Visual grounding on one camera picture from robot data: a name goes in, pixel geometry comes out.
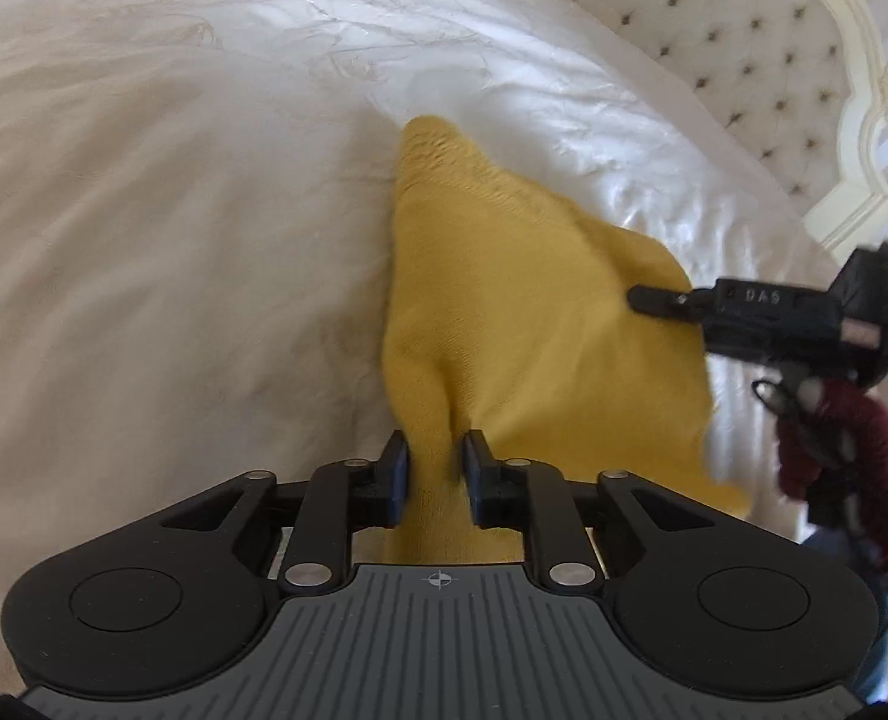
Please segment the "mustard yellow knit garment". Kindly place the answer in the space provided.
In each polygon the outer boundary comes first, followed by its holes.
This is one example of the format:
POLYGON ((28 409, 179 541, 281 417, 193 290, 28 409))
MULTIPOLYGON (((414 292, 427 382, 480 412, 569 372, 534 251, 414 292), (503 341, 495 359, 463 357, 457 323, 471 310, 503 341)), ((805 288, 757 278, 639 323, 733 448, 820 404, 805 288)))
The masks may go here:
POLYGON ((625 468, 735 517, 750 500, 704 461, 712 395, 688 323, 639 316, 635 284, 688 288, 656 239, 611 226, 488 160, 451 122, 403 130, 382 371, 412 450, 405 564, 512 562, 517 536, 473 525, 457 447, 590 481, 625 468))

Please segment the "cream tufted headboard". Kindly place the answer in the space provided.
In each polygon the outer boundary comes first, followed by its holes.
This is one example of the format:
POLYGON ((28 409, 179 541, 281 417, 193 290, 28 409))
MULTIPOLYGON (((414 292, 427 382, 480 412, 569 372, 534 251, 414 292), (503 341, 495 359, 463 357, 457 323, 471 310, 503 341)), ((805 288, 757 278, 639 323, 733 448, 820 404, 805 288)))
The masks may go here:
POLYGON ((888 223, 888 62, 865 0, 572 0, 691 86, 836 260, 888 223))

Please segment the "white floral bedspread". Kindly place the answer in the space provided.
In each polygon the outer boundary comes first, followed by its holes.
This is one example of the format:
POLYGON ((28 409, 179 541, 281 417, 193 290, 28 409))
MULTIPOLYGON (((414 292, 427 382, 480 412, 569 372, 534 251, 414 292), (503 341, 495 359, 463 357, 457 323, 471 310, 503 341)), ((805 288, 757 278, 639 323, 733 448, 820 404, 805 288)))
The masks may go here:
POLYGON ((421 114, 695 281, 833 270, 695 96, 568 0, 0 0, 0 608, 242 470, 380 447, 421 114))

